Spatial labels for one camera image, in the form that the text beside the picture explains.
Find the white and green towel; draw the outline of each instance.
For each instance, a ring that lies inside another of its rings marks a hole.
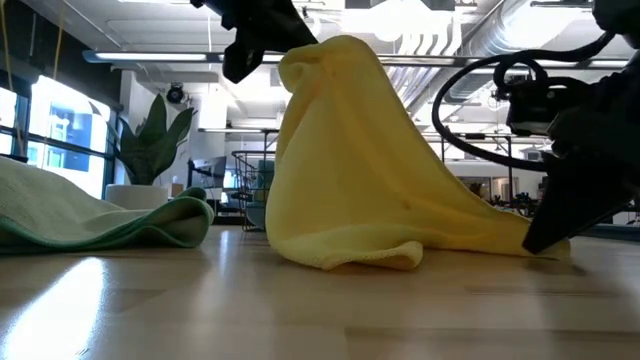
[[[213,220],[205,198],[204,190],[189,189],[153,211],[125,210],[61,176],[0,157],[0,254],[196,247]]]

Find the white pot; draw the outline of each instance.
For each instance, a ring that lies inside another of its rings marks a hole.
[[[127,210],[154,210],[167,203],[169,189],[147,185],[107,185],[105,200]]]

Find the green plant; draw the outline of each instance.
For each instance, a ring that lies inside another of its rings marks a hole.
[[[116,157],[124,164],[132,185],[153,185],[153,181],[173,164],[178,146],[186,141],[193,115],[193,108],[182,111],[167,130],[167,108],[162,96],[158,95],[149,116],[135,133],[129,124],[122,122]]]

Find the yellow towel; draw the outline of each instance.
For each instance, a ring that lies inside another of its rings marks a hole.
[[[291,50],[293,93],[276,152],[266,224],[301,264],[416,267],[423,247],[529,256],[529,225],[460,183],[409,119],[375,54],[350,36]],[[546,257],[564,257],[568,242]]]

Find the microfiber towel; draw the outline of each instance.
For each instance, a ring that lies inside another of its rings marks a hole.
[[[195,247],[213,219],[205,198],[189,189],[153,211],[124,210],[59,175],[0,157],[0,254]]]
[[[279,65],[293,93],[267,202],[271,246],[321,269],[416,267],[423,247],[530,256],[529,222],[469,191],[433,153],[376,55],[338,36]],[[542,256],[566,257],[568,242]]]

